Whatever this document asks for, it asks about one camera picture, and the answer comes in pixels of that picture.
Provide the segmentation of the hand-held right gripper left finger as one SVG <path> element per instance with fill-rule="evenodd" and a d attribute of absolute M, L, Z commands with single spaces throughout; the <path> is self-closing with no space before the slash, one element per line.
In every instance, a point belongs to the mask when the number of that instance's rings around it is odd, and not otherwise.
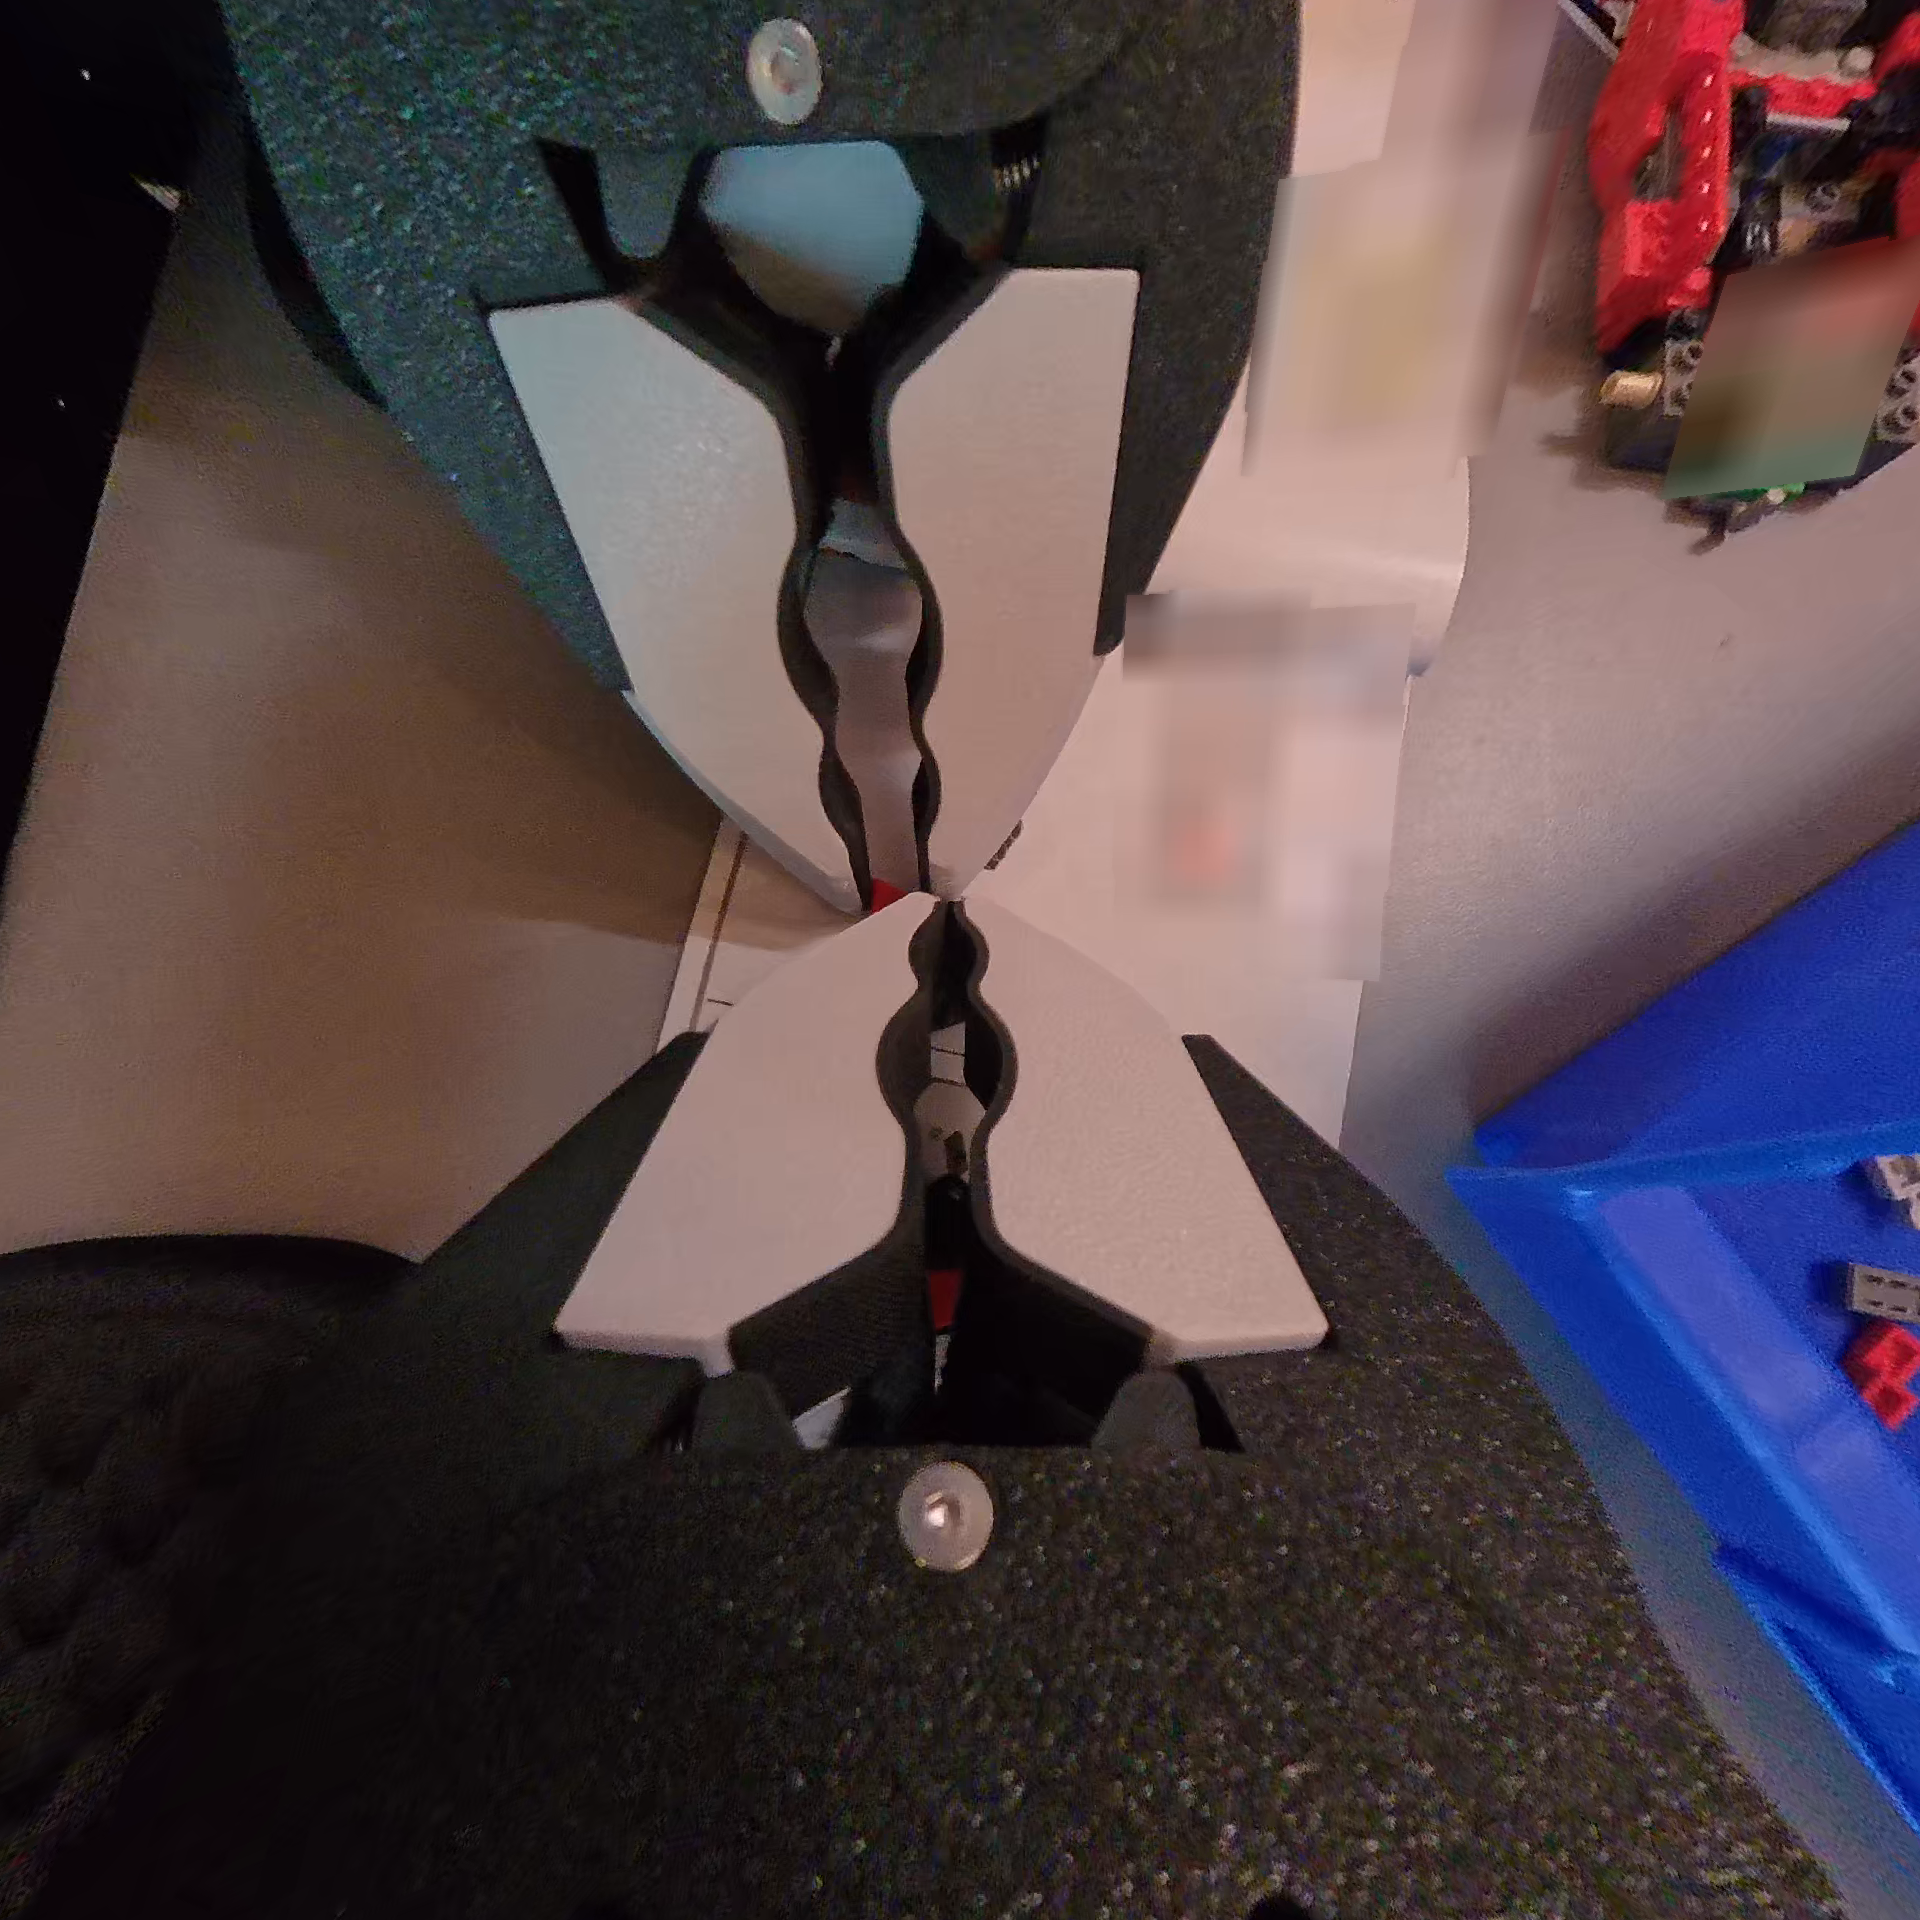
<path fill-rule="evenodd" d="M 871 1375 L 928 1336 L 922 1163 L 944 902 L 905 895 L 786 960 L 701 1035 L 556 1321 L 578 1350 L 708 1375 Z"/>

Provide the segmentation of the red and black toy model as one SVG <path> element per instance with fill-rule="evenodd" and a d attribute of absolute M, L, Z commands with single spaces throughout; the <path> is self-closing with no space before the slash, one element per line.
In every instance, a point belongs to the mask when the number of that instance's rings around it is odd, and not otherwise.
<path fill-rule="evenodd" d="M 1716 536 L 1915 449 L 1915 5 L 1588 5 L 1603 460 Z"/>

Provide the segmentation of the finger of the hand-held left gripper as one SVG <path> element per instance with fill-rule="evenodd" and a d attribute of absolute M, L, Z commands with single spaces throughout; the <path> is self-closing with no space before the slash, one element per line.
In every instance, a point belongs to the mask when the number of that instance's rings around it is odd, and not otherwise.
<path fill-rule="evenodd" d="M 1098 679 L 1131 269 L 1009 269 L 940 301 L 875 391 L 880 495 L 931 615 L 931 888 L 1023 823 Z"/>
<path fill-rule="evenodd" d="M 809 638 L 809 539 L 778 403 L 633 296 L 500 307 L 488 324 L 631 709 L 769 857 L 858 913 L 826 726 L 785 655 Z"/>

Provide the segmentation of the blue plastic bin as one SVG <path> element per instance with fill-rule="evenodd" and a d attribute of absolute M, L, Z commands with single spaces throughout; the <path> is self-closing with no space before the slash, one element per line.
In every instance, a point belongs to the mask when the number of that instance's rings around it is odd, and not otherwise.
<path fill-rule="evenodd" d="M 1449 1185 L 1661 1461 L 1719 1571 L 1919 1811 L 1915 1413 L 1840 1368 L 1850 1261 L 1915 1273 L 1919 833 L 1787 908 L 1476 1132 Z"/>

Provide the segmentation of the small red toy brick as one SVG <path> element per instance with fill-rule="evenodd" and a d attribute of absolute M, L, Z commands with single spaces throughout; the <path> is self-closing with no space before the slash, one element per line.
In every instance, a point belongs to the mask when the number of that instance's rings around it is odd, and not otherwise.
<path fill-rule="evenodd" d="M 1876 1422 L 1895 1433 L 1919 1407 L 1919 1331 L 1907 1321 L 1869 1319 L 1847 1344 L 1840 1368 Z"/>

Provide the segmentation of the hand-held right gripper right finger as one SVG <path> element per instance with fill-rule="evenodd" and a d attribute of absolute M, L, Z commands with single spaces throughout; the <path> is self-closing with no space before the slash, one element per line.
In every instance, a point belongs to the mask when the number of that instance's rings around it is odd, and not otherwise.
<path fill-rule="evenodd" d="M 1151 1359 L 1321 1345 L 1329 1315 L 1173 1027 L 1002 902 L 954 902 L 985 1245 Z"/>

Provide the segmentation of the white instruction booklet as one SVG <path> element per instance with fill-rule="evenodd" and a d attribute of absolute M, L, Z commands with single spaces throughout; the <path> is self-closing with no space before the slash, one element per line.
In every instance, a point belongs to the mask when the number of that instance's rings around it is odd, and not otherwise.
<path fill-rule="evenodd" d="M 1151 585 L 1124 667 L 1041 796 L 1013 894 L 1169 975 L 1372 981 L 1404 711 L 1469 536 L 1467 317 L 1493 289 L 1469 165 L 1363 153 L 1253 198 L 1240 383 Z"/>

